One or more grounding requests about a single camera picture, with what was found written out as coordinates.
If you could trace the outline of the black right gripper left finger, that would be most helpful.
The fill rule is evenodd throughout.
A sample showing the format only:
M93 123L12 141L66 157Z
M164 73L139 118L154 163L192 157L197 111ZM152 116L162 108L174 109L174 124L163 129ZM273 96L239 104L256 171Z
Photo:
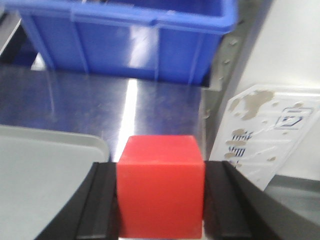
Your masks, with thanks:
M95 162L85 179L37 240L116 240L115 162Z

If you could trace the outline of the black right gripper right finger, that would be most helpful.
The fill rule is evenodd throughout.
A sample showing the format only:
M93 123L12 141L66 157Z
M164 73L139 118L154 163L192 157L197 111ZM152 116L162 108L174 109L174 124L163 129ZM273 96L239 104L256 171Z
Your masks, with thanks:
M320 226L251 183L228 161L205 162L204 235L209 240L318 240Z

